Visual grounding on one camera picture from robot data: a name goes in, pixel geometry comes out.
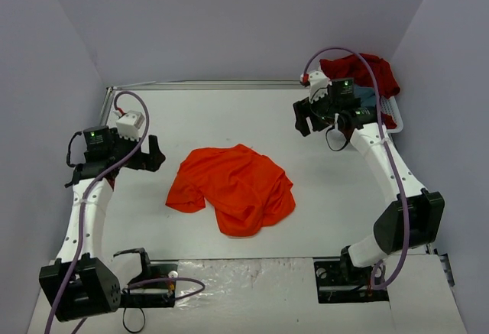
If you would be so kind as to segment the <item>orange t shirt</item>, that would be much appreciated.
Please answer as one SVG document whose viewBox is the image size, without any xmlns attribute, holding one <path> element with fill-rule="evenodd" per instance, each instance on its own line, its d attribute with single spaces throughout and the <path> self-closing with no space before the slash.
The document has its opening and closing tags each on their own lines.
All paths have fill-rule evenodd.
<svg viewBox="0 0 489 334">
<path fill-rule="evenodd" d="M 222 234 L 249 238 L 294 211 L 292 188 L 283 168 L 243 144 L 199 148 L 180 164 L 166 206 L 195 213 L 210 203 Z"/>
</svg>

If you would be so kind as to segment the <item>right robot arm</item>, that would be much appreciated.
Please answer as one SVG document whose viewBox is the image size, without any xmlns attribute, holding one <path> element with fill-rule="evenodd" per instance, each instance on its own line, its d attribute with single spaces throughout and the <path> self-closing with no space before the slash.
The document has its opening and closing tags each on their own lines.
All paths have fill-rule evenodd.
<svg viewBox="0 0 489 334">
<path fill-rule="evenodd" d="M 293 105 L 295 128 L 302 136 L 313 131 L 340 131 L 347 144 L 367 162 L 387 207 L 372 233 L 347 247 L 338 271 L 349 283 L 359 281 L 367 266 L 401 251 L 436 240 L 445 200 L 416 179 L 387 136 L 377 107 L 364 106 L 352 78 L 330 79 L 320 71 L 301 78 L 309 96 Z"/>
</svg>

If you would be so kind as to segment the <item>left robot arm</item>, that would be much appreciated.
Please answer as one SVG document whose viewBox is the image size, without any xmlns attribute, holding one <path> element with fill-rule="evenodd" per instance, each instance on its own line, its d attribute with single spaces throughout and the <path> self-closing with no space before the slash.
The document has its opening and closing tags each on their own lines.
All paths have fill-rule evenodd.
<svg viewBox="0 0 489 334">
<path fill-rule="evenodd" d="M 130 138 L 120 125 L 79 131 L 86 143 L 84 162 L 73 166 L 70 222 L 54 262 L 43 266 L 39 283 L 50 320 L 68 322 L 112 313 L 121 301 L 121 278 L 102 257 L 102 233 L 115 179 L 123 167 L 156 172 L 166 160 L 158 138 Z"/>
</svg>

